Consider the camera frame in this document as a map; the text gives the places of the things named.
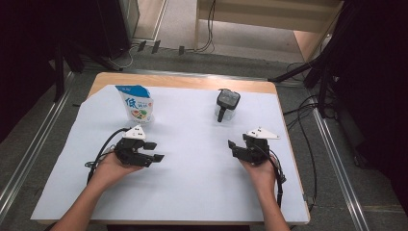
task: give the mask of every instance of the snack bag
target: snack bag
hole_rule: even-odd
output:
[[[145,124],[153,121],[153,99],[148,89],[140,86],[116,86],[130,120]]]

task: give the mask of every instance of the white tabletop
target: white tabletop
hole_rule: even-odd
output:
[[[263,222],[250,179],[232,157],[228,140],[245,147],[242,134],[262,126],[277,134],[269,140],[287,182],[282,212],[288,223],[309,222],[291,144],[276,94],[240,92],[230,121],[217,122],[218,90],[147,87],[154,99],[154,122],[143,127],[146,141],[156,142],[161,163],[132,173],[107,190],[92,215],[104,223],[251,224]],[[115,86],[107,86],[81,105],[31,219],[61,218],[85,187],[89,168],[106,139],[134,126]],[[120,140],[117,135],[111,142]]]

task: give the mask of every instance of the hand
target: hand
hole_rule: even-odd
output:
[[[252,164],[241,160],[240,162],[248,172],[256,192],[258,194],[272,193],[274,196],[276,176],[273,165],[269,161],[265,161],[258,166],[253,166]]]
[[[101,163],[99,163],[95,173],[89,181],[89,185],[97,186],[101,191],[105,191],[125,175],[142,168],[143,167],[124,165],[114,153],[110,153],[105,156],[105,159],[103,159]]]

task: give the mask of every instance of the table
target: table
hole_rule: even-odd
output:
[[[143,130],[146,141],[155,141],[158,146],[154,151],[144,153],[164,154],[165,157],[161,163],[130,174],[107,190],[100,198],[91,222],[262,223],[256,193],[227,145],[227,140],[231,140],[244,146],[242,133],[259,125],[281,137],[270,141],[269,145],[279,156],[288,178],[283,185],[282,201],[286,221],[290,224],[309,222],[310,215],[272,83],[121,73],[97,75],[32,219],[41,223],[59,219],[86,185],[89,169],[84,163],[93,161],[111,133],[131,124],[120,96],[111,84],[139,84],[149,89],[155,100],[155,121],[144,126]],[[237,91],[242,96],[235,117],[222,123],[218,123],[214,115],[220,88]],[[183,111],[181,106],[189,109]],[[262,113],[255,114],[254,109],[262,110]]]
[[[197,0],[198,20],[208,19],[212,0]],[[305,62],[309,62],[336,25],[343,6],[340,0],[217,0],[214,21],[293,30]]]

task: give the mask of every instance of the gray floor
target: gray floor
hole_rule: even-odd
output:
[[[124,71],[136,72],[138,69],[144,69],[205,73],[265,81],[267,77],[284,73],[288,65],[280,62],[219,55],[189,53],[178,56],[177,51],[168,49],[160,49],[159,53],[155,55],[151,55],[150,52],[150,47],[142,52],[135,52],[133,64]],[[82,74],[74,74],[72,92],[51,133],[43,144],[38,158],[11,209],[1,224],[0,230],[42,230],[45,227],[30,220],[30,216],[41,195],[41,190],[48,175],[64,148],[70,126],[75,120],[78,108],[72,106],[72,104],[80,104],[86,100],[95,75],[100,71],[104,71],[98,64],[87,59],[85,61],[85,71]],[[129,59],[124,55],[124,58],[118,60],[118,62],[125,64],[129,62]],[[294,80],[290,80],[287,84],[277,85],[277,90],[284,112],[297,108],[300,102],[308,96],[307,90]],[[0,163],[0,185],[2,189],[10,180],[35,132],[46,117],[46,113],[52,105],[53,93],[54,88],[50,89],[38,101],[32,111],[20,121],[7,139],[0,144],[0,151],[7,153],[7,155],[3,155],[3,161]],[[292,119],[293,117],[286,117],[287,121]],[[370,229],[408,230],[407,217],[395,198],[389,180],[374,169],[356,167],[353,164],[351,147],[346,142],[341,126],[335,120],[327,120],[327,122],[341,154],[344,167],[363,206]],[[311,222],[308,225],[297,226],[293,230],[355,230],[314,117],[309,115],[303,118],[302,124],[305,126],[316,159],[318,197],[311,213]],[[312,195],[313,174],[305,139],[298,125],[291,129],[289,134],[304,191],[308,195]],[[105,230],[105,227],[93,224],[89,227],[89,230]],[[251,230],[264,230],[264,227],[256,225],[252,226]]]

